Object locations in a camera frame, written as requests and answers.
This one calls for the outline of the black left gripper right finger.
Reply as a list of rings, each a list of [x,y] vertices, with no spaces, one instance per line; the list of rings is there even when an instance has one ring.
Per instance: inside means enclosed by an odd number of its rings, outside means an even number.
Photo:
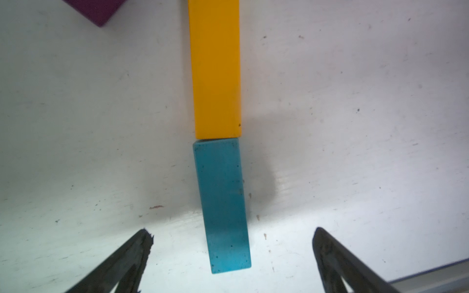
[[[355,293],[397,292],[324,228],[316,229],[312,247],[325,292],[346,293],[345,283]]]

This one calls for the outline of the purple triangle block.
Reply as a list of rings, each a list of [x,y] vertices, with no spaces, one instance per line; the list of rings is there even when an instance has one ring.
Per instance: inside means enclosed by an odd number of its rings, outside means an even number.
[[[97,27],[103,27],[126,0],[64,0]]]

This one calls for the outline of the teal rectangular block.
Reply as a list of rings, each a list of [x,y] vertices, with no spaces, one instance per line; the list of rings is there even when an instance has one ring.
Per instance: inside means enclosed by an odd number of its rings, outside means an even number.
[[[208,255],[213,274],[251,267],[239,140],[193,145]]]

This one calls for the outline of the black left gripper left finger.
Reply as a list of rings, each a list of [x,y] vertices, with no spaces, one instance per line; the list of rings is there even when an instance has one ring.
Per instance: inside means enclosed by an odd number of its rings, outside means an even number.
[[[152,235],[139,230],[68,292],[137,293],[152,245]]]

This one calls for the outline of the yellow rectangular block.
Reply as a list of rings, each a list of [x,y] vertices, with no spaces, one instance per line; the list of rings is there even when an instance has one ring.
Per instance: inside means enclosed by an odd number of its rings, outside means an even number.
[[[239,1],[188,2],[195,136],[240,137]]]

